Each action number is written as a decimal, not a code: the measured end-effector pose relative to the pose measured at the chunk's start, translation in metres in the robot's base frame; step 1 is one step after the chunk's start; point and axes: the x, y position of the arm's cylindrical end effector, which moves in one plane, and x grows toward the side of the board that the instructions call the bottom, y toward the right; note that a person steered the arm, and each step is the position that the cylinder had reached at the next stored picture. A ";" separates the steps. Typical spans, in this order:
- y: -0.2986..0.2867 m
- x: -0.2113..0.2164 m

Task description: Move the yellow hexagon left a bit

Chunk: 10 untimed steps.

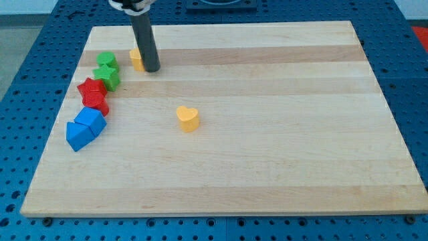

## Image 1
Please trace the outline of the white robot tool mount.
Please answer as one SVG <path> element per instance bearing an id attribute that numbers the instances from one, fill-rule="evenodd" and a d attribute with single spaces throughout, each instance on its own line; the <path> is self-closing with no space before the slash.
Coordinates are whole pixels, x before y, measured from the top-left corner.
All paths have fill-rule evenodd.
<path id="1" fill-rule="evenodd" d="M 156 0 L 108 0 L 111 7 L 129 16 L 139 16 L 150 10 Z"/>

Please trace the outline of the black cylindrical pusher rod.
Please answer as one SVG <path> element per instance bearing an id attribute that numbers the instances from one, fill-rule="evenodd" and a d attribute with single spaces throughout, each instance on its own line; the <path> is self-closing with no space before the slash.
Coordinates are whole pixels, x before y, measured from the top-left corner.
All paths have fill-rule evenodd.
<path id="1" fill-rule="evenodd" d="M 157 72 L 161 64 L 148 13 L 131 15 L 130 20 L 144 69 Z"/>

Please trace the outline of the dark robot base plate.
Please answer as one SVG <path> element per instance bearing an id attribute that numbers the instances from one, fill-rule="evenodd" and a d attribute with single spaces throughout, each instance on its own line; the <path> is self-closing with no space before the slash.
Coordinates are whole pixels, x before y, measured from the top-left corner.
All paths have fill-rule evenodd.
<path id="1" fill-rule="evenodd" d="M 256 10 L 258 0 L 185 0 L 187 11 Z"/>

